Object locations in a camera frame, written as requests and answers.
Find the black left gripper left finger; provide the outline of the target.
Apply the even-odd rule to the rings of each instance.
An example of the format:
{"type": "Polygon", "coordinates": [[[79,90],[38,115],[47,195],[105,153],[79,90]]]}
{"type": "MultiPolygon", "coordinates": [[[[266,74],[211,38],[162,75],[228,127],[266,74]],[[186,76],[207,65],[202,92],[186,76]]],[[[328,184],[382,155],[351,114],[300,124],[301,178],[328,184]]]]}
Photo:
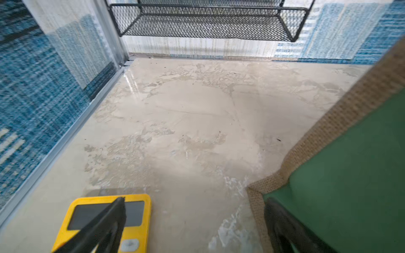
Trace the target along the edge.
{"type": "Polygon", "coordinates": [[[109,204],[56,253],[117,253],[126,223],[125,198],[109,204]]]}

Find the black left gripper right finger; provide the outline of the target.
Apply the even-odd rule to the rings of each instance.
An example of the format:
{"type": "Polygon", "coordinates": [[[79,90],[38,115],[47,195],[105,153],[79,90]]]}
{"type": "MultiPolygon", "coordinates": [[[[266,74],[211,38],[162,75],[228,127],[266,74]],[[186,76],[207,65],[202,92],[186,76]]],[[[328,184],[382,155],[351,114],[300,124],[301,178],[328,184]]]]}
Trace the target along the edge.
{"type": "Polygon", "coordinates": [[[264,217],[275,253],[335,253],[276,199],[265,202],[264,217]]]}

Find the green Christmas burlap tote bag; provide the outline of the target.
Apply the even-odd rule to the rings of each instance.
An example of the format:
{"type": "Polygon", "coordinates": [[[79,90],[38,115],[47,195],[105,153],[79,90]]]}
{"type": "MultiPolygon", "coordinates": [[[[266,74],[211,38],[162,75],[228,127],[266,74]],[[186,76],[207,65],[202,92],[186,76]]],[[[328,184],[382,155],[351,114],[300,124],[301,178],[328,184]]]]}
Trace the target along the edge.
{"type": "Polygon", "coordinates": [[[287,153],[247,187],[263,251],[276,199],[335,253],[405,250],[405,41],[399,40],[287,153]]]}

